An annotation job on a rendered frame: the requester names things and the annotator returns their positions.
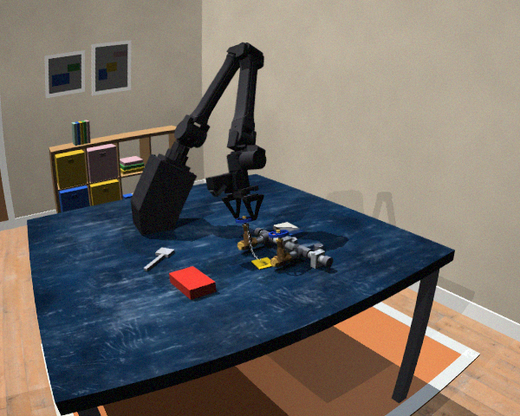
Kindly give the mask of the red rectangular block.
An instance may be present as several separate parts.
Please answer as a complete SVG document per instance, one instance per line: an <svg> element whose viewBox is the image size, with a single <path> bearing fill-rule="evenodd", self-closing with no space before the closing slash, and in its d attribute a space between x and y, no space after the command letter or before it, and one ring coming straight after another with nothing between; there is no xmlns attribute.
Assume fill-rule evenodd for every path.
<svg viewBox="0 0 520 416"><path fill-rule="evenodd" d="M169 277L170 283L191 300L216 292L216 283L193 266L169 273Z"/></svg>

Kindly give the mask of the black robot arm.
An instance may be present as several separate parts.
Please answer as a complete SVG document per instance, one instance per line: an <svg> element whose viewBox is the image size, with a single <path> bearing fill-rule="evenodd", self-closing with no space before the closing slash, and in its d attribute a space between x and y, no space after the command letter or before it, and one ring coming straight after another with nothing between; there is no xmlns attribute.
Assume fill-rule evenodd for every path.
<svg viewBox="0 0 520 416"><path fill-rule="evenodd" d="M246 188L244 172L240 171L263 169L266 165L266 151L256 145L257 132L254 121L257 70L263 67L263 52L248 42L229 47L226 52L228 54L223 66L200 103L177 125L174 132L176 142L174 141L172 150L168 148L165 156L160 153L158 155L165 162L190 171L191 168L185 165L188 160L186 155L190 148L199 148L205 143L210 128L207 123L211 112L240 68L235 114L227 143L227 147L235 152L226 156L229 171L235 173L205 178L207 189L214 197L220 196L224 190ZM194 122L201 126L194 125Z"/></svg>

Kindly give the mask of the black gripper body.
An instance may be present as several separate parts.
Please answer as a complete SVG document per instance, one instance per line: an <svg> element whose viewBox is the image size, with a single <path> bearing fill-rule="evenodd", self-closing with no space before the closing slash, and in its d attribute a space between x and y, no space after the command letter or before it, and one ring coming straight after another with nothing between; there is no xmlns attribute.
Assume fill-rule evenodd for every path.
<svg viewBox="0 0 520 416"><path fill-rule="evenodd" d="M258 191L258 185L250 185L248 171L242 170L240 172L244 172L246 188L239 189L239 190L224 190L224 193L229 193L229 194L226 194L226 196L227 197L233 196L233 198L252 198L252 197L258 196L258 193L250 194L250 191ZM250 194L250 195L247 195L247 194Z"/></svg>

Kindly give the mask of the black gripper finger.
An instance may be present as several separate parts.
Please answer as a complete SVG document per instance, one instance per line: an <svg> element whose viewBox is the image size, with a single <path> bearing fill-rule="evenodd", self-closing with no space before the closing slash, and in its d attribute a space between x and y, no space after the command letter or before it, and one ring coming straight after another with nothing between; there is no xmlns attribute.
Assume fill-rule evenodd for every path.
<svg viewBox="0 0 520 416"><path fill-rule="evenodd" d="M246 209L247 209L248 213L250 214L250 217L251 217L251 219L253 221L257 220L257 215L258 215L261 203L263 202L263 197L264 197L263 194L259 194L258 196L255 196L255 197L252 197L252 198L243 198L244 205L245 205L245 207L246 207ZM253 211L252 211L251 206L250 206L250 202L252 202L252 201L257 201L257 205L256 205L256 209L255 209L255 215L253 214Z"/></svg>
<svg viewBox="0 0 520 416"><path fill-rule="evenodd" d="M225 203L225 205L228 207L228 209L230 210L231 214L233 215L234 218L239 218L239 213L240 213L240 206L241 206L241 198L233 198L233 196L230 196L230 197L224 197L222 198L223 202ZM230 204L230 201L232 200L236 200L236 204L237 204L237 211L236 213L234 212L233 208L231 207L231 204Z"/></svg>

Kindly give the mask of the yellow tag with metal chain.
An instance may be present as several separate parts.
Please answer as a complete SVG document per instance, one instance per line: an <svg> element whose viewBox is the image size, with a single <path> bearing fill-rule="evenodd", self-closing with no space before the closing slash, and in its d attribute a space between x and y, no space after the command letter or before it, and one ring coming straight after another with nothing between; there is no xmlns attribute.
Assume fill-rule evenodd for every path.
<svg viewBox="0 0 520 416"><path fill-rule="evenodd" d="M249 229L248 228L248 224L244 224L246 225L247 227L247 230ZM254 255L254 257L257 259L257 257ZM266 258L258 258L257 260L254 260L254 261L251 261L253 264L255 264L260 270L261 269L266 269L266 268L269 268L269 267L273 267L271 266L270 264L270 259L268 259L267 257Z"/></svg>

